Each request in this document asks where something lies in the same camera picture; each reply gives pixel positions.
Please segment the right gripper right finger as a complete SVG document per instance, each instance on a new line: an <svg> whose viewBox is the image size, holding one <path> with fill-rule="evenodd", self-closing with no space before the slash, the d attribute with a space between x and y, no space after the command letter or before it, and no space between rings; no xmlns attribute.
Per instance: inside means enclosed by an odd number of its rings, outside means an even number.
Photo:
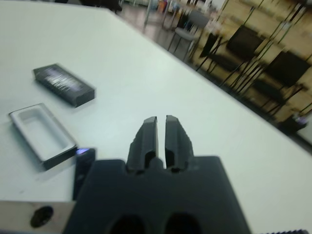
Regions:
<svg viewBox="0 0 312 234"><path fill-rule="evenodd" d="M178 118L166 116L165 160L166 168L172 173L188 169L194 158L192 142Z"/></svg>

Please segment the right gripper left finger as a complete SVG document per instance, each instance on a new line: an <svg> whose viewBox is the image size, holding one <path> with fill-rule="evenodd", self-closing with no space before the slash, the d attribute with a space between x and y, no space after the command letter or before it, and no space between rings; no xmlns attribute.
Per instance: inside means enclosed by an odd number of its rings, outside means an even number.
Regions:
<svg viewBox="0 0 312 234"><path fill-rule="evenodd" d="M158 157L157 117L149 117L144 120L130 144L127 172L134 175L144 173L156 157Z"/></svg>

